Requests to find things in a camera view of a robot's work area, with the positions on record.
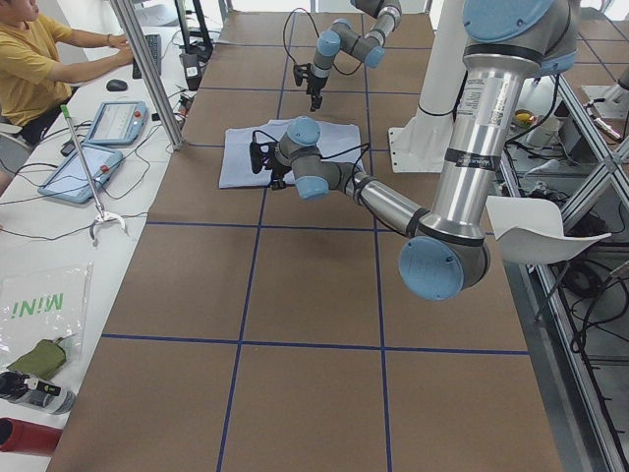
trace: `white table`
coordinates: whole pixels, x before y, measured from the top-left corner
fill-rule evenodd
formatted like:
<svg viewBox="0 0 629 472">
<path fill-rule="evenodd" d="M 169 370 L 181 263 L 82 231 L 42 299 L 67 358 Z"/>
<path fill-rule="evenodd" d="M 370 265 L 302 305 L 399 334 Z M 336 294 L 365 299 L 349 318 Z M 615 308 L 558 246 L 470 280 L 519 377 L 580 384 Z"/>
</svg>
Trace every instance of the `white table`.
<svg viewBox="0 0 629 472">
<path fill-rule="evenodd" d="M 179 48 L 171 40 L 175 31 L 176 29 L 172 28 L 151 28 L 145 31 L 159 32 L 162 36 L 164 57 L 161 79 L 168 95 L 186 86 L 183 68 L 179 62 Z M 102 48 L 98 52 L 104 56 L 115 51 Z M 149 113 L 155 112 L 144 82 L 133 80 L 131 74 L 132 67 L 127 66 L 82 85 L 68 104 L 75 123 L 93 119 L 100 103 L 109 100 L 143 100 L 146 102 Z M 123 92 L 107 91 L 105 84 L 110 79 L 126 81 L 129 89 Z M 172 97 L 171 103 L 174 104 L 177 101 L 178 94 Z M 140 143 L 156 124 L 158 123 L 151 122 L 149 118 L 142 135 L 136 142 L 129 148 L 121 149 L 123 154 L 127 154 Z M 64 128 L 67 128 L 66 122 L 60 116 L 51 128 L 50 134 Z M 59 149 L 69 139 L 70 134 L 66 131 L 44 141 L 34 150 L 27 163 L 61 163 L 64 157 Z M 148 211 L 166 171 L 171 151 L 172 147 L 166 133 L 163 127 L 159 127 L 150 140 L 139 149 L 140 155 L 150 163 L 150 168 L 142 182 L 121 200 L 112 200 L 100 192 L 99 195 L 105 208 L 121 215 L 134 215 Z M 111 177 L 106 186 L 107 191 L 113 196 L 122 195 L 141 178 L 146 168 L 145 162 L 135 154 L 130 154 L 120 169 Z M 50 174 L 50 168 L 28 167 L 24 169 L 23 174 L 40 184 Z M 0 204 L 37 196 L 38 193 L 32 183 L 17 177 L 0 198 Z M 6 230 L 33 236 L 54 237 L 67 233 L 90 225 L 96 215 L 97 210 L 92 199 L 83 205 L 66 204 L 57 199 L 45 198 L 0 206 L 0 224 Z M 95 247 L 92 245 L 87 230 L 57 241 L 32 240 L 0 232 L 0 279 L 64 266 L 93 265 L 81 358 L 65 366 L 54 379 L 54 382 L 67 386 L 73 391 L 80 389 L 96 343 L 142 234 L 145 215 L 126 218 L 126 223 L 129 234 L 125 234 L 118 223 L 99 226 L 96 230 L 98 245 Z M 0 400 L 0 417 L 17 418 L 63 428 L 68 414 L 54 416 L 39 413 L 23 406 L 13 405 L 6 400 Z M 49 459 L 46 457 L 0 453 L 0 470 L 3 471 L 39 472 L 45 470 L 48 462 Z"/>
</svg>

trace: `red cylinder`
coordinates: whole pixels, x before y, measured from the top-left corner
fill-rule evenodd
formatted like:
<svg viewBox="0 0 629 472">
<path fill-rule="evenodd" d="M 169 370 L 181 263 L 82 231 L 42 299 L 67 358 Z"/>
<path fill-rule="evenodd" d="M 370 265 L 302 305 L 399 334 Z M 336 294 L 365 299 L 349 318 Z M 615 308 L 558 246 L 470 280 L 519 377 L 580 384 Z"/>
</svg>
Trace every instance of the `red cylinder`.
<svg viewBox="0 0 629 472">
<path fill-rule="evenodd" d="M 63 430 L 49 426 L 0 418 L 0 451 L 52 456 Z"/>
</svg>

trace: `chair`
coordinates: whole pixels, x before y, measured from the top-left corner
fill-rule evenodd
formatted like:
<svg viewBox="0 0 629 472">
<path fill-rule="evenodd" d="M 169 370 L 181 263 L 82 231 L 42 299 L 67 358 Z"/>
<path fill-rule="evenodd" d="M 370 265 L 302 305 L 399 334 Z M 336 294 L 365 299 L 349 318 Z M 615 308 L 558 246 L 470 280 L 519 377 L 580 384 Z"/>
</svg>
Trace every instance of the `chair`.
<svg viewBox="0 0 629 472">
<path fill-rule="evenodd" d="M 21 128 L 0 117 L 0 171 L 13 177 L 16 170 L 24 165 L 32 148 L 19 137 Z"/>
<path fill-rule="evenodd" d="M 565 236 L 561 211 L 548 200 L 488 197 L 486 208 L 502 258 L 511 263 L 546 265 L 569 261 L 610 236 Z"/>
</svg>

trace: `yellow t-shirt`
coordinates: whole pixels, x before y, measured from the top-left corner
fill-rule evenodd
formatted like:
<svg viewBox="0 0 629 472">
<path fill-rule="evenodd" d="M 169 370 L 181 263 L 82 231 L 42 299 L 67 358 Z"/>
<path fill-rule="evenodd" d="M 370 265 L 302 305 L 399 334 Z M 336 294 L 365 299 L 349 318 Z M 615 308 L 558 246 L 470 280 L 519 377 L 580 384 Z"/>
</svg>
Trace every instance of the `yellow t-shirt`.
<svg viewBox="0 0 629 472">
<path fill-rule="evenodd" d="M 2 114 L 18 126 L 71 95 L 68 84 L 46 76 L 59 61 L 55 43 L 69 37 L 72 29 L 41 14 L 28 25 L 23 30 L 0 23 L 0 104 Z"/>
</svg>

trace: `folded towel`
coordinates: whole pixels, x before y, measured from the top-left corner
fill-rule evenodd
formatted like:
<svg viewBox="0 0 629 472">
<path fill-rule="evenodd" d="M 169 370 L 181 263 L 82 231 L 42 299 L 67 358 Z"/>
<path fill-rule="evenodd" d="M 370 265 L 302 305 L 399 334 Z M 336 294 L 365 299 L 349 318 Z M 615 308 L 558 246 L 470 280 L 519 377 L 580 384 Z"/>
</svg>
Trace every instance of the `folded towel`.
<svg viewBox="0 0 629 472">
<path fill-rule="evenodd" d="M 262 130 L 279 141 L 284 136 L 291 121 L 270 120 L 262 126 L 227 130 L 225 132 L 225 153 L 223 155 L 223 166 L 220 171 L 218 187 L 228 189 L 233 187 L 264 187 L 268 185 L 271 177 L 270 170 L 262 170 L 259 174 L 254 174 L 252 171 L 249 157 L 249 144 L 252 141 L 252 132 L 254 130 Z M 356 125 L 337 125 L 323 121 L 317 121 L 317 123 L 321 128 L 321 137 L 317 146 L 323 156 L 333 155 L 361 144 L 361 133 Z M 257 138 L 261 142 L 270 141 L 264 135 L 257 135 Z M 355 162 L 360 155 L 361 151 L 354 149 L 329 160 Z M 358 165 L 361 169 L 364 169 L 361 162 Z M 286 174 L 284 181 L 288 185 L 294 185 L 293 172 Z"/>
</svg>

